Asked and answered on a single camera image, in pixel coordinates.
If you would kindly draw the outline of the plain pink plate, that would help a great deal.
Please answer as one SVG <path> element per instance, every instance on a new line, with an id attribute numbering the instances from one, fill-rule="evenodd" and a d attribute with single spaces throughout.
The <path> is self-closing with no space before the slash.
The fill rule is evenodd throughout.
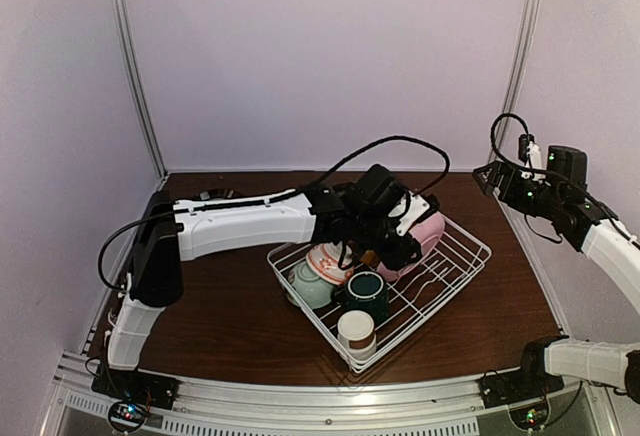
<path id="1" fill-rule="evenodd" d="M 441 240 L 445 229 L 444 216 L 439 212 L 435 212 L 424 221 L 414 225 L 409 233 L 416 239 L 421 246 L 420 259 L 412 264 L 405 266 L 400 270 L 390 270 L 382 262 L 376 267 L 376 272 L 379 273 L 387 282 L 392 283 L 405 275 L 411 273 L 420 264 L 424 263 L 433 249 Z"/>

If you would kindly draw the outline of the black rimmed white plate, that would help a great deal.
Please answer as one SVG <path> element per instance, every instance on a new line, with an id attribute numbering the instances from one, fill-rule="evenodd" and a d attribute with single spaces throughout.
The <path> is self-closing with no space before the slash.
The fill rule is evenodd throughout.
<path id="1" fill-rule="evenodd" d="M 244 198 L 245 195 L 235 189 L 230 188 L 212 188 L 197 193 L 194 197 L 196 201 L 215 201 Z"/>

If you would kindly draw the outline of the yellow dotted plate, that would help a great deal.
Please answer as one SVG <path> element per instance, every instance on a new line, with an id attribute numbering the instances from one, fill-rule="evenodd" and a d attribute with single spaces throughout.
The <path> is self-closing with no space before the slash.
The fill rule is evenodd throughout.
<path id="1" fill-rule="evenodd" d="M 368 250 L 362 254 L 360 262 L 371 267 L 376 267 L 380 263 L 380 259 L 374 251 Z"/>

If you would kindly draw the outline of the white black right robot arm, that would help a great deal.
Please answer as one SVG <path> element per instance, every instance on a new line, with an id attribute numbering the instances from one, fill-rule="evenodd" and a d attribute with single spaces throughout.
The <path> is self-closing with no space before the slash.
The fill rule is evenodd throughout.
<path id="1" fill-rule="evenodd" d="M 481 191 L 497 193 L 501 202 L 524 216 L 549 221 L 556 234 L 603 270 L 633 305 L 639 304 L 639 243 L 618 217 L 587 193 L 587 155 L 553 145 L 547 160 L 530 144 L 522 153 L 531 166 L 494 161 L 475 169 Z M 639 399 L 639 346 L 587 342 L 568 336 L 528 343 L 513 389 L 530 398 L 553 378 L 573 377 L 619 390 Z"/>

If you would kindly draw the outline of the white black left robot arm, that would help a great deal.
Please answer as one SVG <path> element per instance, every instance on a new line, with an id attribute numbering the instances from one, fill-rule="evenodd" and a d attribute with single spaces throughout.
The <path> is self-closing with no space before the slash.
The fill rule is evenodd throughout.
<path id="1" fill-rule="evenodd" d="M 387 268 L 420 260 L 410 229 L 437 209 L 376 164 L 354 183 L 240 199 L 172 200 L 152 195 L 134 223 L 133 258 L 124 300 L 107 346 L 106 385 L 123 400 L 144 389 L 138 371 L 144 344 L 165 308 L 184 294 L 181 264 L 228 250 L 276 243 L 352 243 L 374 252 Z"/>

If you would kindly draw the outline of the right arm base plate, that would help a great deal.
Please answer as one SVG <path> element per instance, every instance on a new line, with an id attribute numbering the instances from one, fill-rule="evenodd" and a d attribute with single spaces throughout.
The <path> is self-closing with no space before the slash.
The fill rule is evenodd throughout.
<path id="1" fill-rule="evenodd" d="M 564 388 L 559 376 L 526 376 L 520 369 L 499 373 L 488 371 L 479 379 L 480 395 L 484 407 L 512 405 L 540 399 Z"/>

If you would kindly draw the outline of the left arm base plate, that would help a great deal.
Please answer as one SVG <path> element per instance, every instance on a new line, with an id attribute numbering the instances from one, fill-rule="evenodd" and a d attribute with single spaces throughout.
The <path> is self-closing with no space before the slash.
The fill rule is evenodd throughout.
<path id="1" fill-rule="evenodd" d="M 93 378 L 93 392 L 151 408 L 171 410 L 178 392 L 176 378 L 138 370 L 115 370 L 99 366 Z"/>

